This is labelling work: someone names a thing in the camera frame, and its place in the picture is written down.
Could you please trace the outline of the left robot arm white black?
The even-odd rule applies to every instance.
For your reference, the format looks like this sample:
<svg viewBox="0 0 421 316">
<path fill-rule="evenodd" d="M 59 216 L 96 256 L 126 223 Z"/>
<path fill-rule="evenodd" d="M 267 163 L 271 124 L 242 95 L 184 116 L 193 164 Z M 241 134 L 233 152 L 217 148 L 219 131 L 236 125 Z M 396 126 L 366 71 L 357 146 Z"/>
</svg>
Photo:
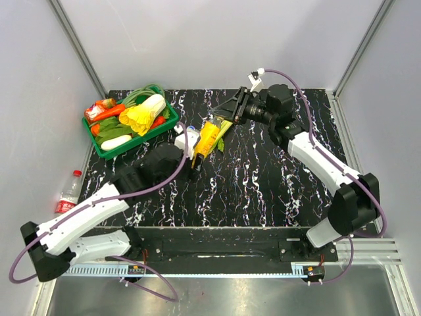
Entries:
<svg viewBox="0 0 421 316">
<path fill-rule="evenodd" d="M 162 144 L 142 160 L 116 174 L 91 197 L 46 223 L 27 222 L 20 228 L 35 278 L 48 282 L 78 263 L 120 256 L 140 257 L 143 245 L 133 227 L 110 234 L 85 237 L 97 224 L 121 213 L 144 197 L 188 174 L 195 142 Z"/>
</svg>

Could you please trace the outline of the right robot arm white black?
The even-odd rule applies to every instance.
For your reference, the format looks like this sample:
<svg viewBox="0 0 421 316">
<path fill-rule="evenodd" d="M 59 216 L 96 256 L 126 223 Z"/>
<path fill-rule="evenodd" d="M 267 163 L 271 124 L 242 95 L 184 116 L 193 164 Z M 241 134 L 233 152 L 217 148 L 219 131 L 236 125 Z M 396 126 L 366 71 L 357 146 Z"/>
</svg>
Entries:
<svg viewBox="0 0 421 316">
<path fill-rule="evenodd" d="M 310 228 L 299 244 L 304 259 L 315 260 L 325 245 L 380 217 L 378 179 L 348 167 L 310 134 L 297 120 L 293 94 L 285 84 L 260 93 L 241 87 L 211 113 L 234 124 L 252 120 L 267 125 L 272 142 L 302 162 L 331 193 L 327 217 Z"/>
</svg>

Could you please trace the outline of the orange juice bottle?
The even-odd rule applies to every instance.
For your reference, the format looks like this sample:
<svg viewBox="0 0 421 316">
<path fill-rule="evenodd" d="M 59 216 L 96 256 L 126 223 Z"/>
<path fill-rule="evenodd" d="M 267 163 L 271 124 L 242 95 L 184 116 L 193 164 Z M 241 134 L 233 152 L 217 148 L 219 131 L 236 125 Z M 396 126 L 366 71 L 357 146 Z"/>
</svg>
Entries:
<svg viewBox="0 0 421 316">
<path fill-rule="evenodd" d="M 206 121 L 205 125 L 200 131 L 200 140 L 195 146 L 193 157 L 196 158 L 198 154 L 206 157 L 214 145 L 216 138 L 220 132 L 223 119 L 220 117 L 214 117 Z"/>
</svg>

